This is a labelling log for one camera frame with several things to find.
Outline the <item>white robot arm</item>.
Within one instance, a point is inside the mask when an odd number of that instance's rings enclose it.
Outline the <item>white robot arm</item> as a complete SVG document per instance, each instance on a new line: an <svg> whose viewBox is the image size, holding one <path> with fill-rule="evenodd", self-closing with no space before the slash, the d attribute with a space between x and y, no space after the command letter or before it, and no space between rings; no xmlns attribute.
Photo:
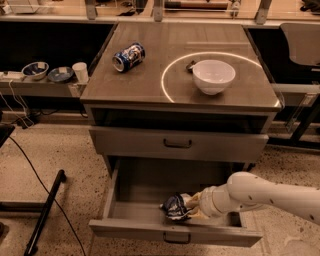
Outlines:
<svg viewBox="0 0 320 256"><path fill-rule="evenodd" d="M219 217L270 205L320 224L320 189L274 183L248 172L232 174L224 185L207 187L186 201L193 216Z"/></svg>

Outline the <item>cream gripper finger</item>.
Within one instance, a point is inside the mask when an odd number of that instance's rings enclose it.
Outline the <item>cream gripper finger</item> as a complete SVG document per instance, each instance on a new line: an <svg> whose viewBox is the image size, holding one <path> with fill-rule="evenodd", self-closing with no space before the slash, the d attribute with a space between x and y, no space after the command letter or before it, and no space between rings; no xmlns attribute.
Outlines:
<svg viewBox="0 0 320 256"><path fill-rule="evenodd" d="M202 216L202 211L199 206L200 196L200 192L197 192L193 196L189 194L184 195L184 206L187 209L187 216L189 218L200 218Z"/></svg>

